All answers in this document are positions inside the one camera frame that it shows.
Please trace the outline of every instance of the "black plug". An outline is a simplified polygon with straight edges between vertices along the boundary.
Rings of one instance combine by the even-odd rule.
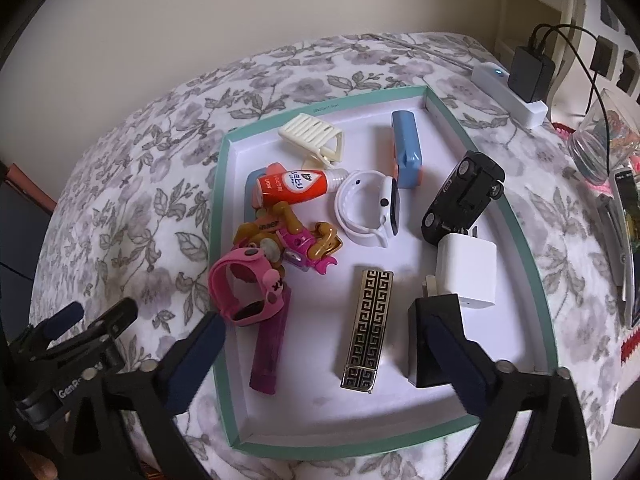
[[[556,64],[549,56],[539,54],[529,46],[518,46],[507,85],[526,103],[540,101],[549,91],[555,70]]]

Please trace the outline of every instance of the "tablecloth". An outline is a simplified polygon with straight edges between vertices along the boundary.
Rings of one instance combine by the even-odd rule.
[[[281,110],[360,92],[429,84],[479,149],[506,173],[506,196],[546,291],[559,363],[575,380],[590,446],[610,424],[624,331],[610,280],[594,193],[549,123],[533,130],[470,82],[468,70],[493,57],[457,34],[397,34],[420,50],[368,35],[286,45],[202,74],[132,113],[88,149],[60,196],[36,273],[31,321],[78,300],[84,327],[123,296],[138,320],[119,338],[125,370],[161,358],[209,308],[206,270],[210,190],[230,130]],[[135,417],[126,416],[140,456],[153,463]],[[227,445],[207,377],[180,431],[213,478],[437,479],[473,429],[421,446],[330,462],[279,462]],[[523,418],[498,465],[505,473]]]

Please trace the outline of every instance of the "clear plastic cup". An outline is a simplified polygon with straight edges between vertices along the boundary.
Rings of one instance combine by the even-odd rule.
[[[622,91],[613,95],[605,89],[600,95],[609,120],[609,171],[613,171],[640,148],[640,105]],[[600,102],[595,95],[584,120],[567,140],[567,147],[585,179],[596,186],[604,184],[609,176],[606,162],[607,129]]]

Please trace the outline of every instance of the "black toy car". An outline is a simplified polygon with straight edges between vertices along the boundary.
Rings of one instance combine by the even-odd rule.
[[[496,162],[466,152],[422,218],[422,238],[437,246],[444,235],[467,234],[488,203],[502,196],[503,182],[504,170]]]

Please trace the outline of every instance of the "beige wall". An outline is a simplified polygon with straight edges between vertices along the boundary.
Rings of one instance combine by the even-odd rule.
[[[341,33],[448,30],[493,46],[498,0],[47,0],[0,72],[0,160],[53,198],[127,114],[248,54]]]

